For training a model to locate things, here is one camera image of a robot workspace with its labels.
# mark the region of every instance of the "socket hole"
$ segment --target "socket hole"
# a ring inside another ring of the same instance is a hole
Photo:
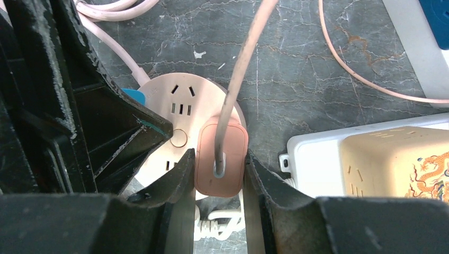
[[[193,91],[193,87],[189,87],[188,89],[190,90],[190,94],[192,95],[192,97],[195,96],[195,92]]]
[[[179,86],[178,86],[178,85],[176,85],[176,86],[175,86],[175,88],[173,88],[173,90],[172,90],[172,94],[174,94],[174,93],[176,92],[176,90],[178,89],[178,87],[179,87]]]

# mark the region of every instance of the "beige container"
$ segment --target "beige container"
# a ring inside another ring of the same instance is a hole
[[[449,199],[449,131],[405,126],[340,144],[346,194]]]

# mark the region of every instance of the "blue object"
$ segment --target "blue object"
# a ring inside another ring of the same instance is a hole
[[[138,103],[145,105],[145,95],[141,91],[127,88],[122,88],[122,90],[131,98],[135,99]]]
[[[443,50],[449,50],[449,0],[419,0],[419,2],[438,46]]]

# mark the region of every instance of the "gray marble surface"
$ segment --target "gray marble surface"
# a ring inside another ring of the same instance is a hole
[[[109,0],[96,0],[107,3]],[[344,60],[383,87],[423,96],[381,0],[324,0],[330,36]],[[260,0],[163,0],[148,13],[100,23],[151,77],[189,72],[227,87]],[[117,84],[137,88],[129,69],[98,39],[100,59]],[[194,52],[205,52],[195,58]],[[332,57],[321,33],[317,0],[280,0],[239,94],[249,148],[270,170],[294,135],[443,112],[362,85]],[[245,234],[205,239],[196,253],[246,253]]]

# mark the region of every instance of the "dragon illustration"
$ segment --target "dragon illustration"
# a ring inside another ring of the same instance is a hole
[[[410,175],[410,188],[405,197],[434,198],[449,202],[449,152],[440,156],[430,156],[422,161],[421,170],[418,172],[416,166]]]

